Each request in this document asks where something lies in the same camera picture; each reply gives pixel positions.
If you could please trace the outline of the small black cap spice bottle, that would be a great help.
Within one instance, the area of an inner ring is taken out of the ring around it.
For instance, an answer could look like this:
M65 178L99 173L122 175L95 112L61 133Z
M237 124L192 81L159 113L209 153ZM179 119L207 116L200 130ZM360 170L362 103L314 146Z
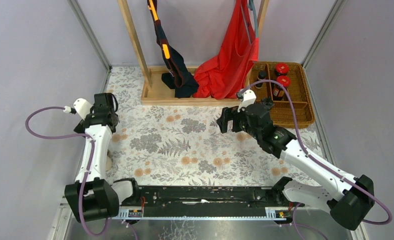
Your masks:
M258 72L257 81L259 82L265 80L266 77L267 77L267 72L265 70L261 70ZM260 82L255 84L254 86L256 89L261 89L263 87L263 84L264 84L263 82Z

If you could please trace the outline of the red lid sauce jar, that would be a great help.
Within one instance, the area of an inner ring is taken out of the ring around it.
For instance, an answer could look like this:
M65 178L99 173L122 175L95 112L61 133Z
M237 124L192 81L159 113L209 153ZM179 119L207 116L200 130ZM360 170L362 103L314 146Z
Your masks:
M290 67L284 62L279 62L274 67L274 74L276 77L286 76L289 71Z

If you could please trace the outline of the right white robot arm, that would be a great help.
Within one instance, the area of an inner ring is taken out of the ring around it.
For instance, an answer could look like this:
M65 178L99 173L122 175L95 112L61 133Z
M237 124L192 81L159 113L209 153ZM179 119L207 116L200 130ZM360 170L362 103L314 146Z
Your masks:
M286 180L279 190L287 200L323 210L352 231L374 206L367 195L374 194L372 179L346 173L300 145L295 134L273 123L268 105L259 102L242 108L224 107L216 120L222 133L227 132L229 121L232 132L249 134L264 152L294 165L320 185L317 188Z

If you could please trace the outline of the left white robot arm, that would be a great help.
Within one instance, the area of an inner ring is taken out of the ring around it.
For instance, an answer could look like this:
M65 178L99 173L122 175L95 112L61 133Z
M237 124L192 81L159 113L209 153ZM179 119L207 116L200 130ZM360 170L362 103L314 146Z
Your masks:
M77 99L73 108L81 117L74 132L85 138L82 163L64 196L79 223L115 217L123 202L135 201L137 184L132 178L106 181L109 144L116 126L118 102L112 93L97 93L94 103Z

